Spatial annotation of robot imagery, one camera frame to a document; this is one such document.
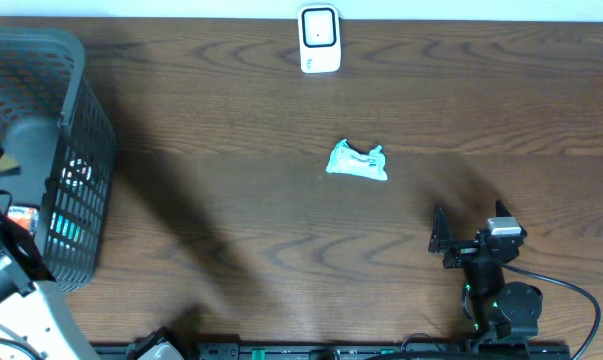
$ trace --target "black cable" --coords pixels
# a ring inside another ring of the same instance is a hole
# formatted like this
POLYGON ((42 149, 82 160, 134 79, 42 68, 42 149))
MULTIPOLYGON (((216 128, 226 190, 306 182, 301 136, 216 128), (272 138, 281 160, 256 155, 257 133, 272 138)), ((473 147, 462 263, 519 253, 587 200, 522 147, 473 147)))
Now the black cable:
POLYGON ((441 360, 525 360, 520 356, 507 356, 497 354, 474 354, 449 351, 410 351, 376 355, 366 360, 413 360, 413 359, 441 359, 441 360))
POLYGON ((558 280, 555 278, 551 278, 549 276, 545 276, 545 275, 533 273, 531 271, 519 269, 518 267, 514 267, 512 265, 505 264, 503 261, 497 259, 492 254, 490 254, 490 256, 492 257, 492 261, 494 261, 496 264, 500 265, 504 269, 510 270, 515 273, 519 273, 521 275, 526 275, 531 278, 547 281, 547 282, 555 284, 555 285, 561 285, 572 291, 578 292, 579 294, 585 296, 588 300, 590 300, 590 302, 592 302, 592 305, 594 305, 594 324, 592 324, 592 329, 590 330, 588 337, 585 339, 585 341, 583 342, 583 345, 581 345, 579 350, 574 354, 574 356, 572 357, 572 360, 577 360, 578 358, 580 358, 581 355, 583 355, 585 350, 588 348, 588 346, 590 346, 590 343, 592 342, 592 340, 594 340, 594 337, 597 336, 597 331, 599 330, 599 323, 601 322, 601 308, 599 307, 599 302, 597 301, 597 299, 594 296, 592 296, 592 294, 581 289, 580 287, 578 287, 576 285, 573 285, 568 282, 561 281, 561 280, 558 280))
POLYGON ((414 339, 415 337, 420 336, 420 337, 424 337, 427 338, 428 340, 430 340, 431 343, 434 344, 434 346, 437 347, 437 349, 441 352, 444 352, 443 349, 441 349, 441 346, 439 346, 439 344, 432 338, 432 336, 426 334, 426 333, 414 333, 410 336, 408 336, 403 343, 401 344, 401 347, 399 348, 401 350, 401 352, 405 352, 405 347, 410 343, 410 341, 412 341, 412 339, 414 339))
POLYGON ((463 310, 463 313, 465 314, 465 316, 470 319, 470 320, 474 320, 474 318, 472 317, 472 315, 470 315, 470 312, 468 311, 468 293, 470 292, 470 285, 465 284, 463 285, 463 291, 461 291, 461 309, 463 310))
POLYGON ((37 355, 34 351, 30 350, 30 348, 21 344, 20 342, 0 338, 0 345, 5 345, 15 350, 19 350, 22 353, 26 354, 31 360, 42 360, 39 355, 37 355))

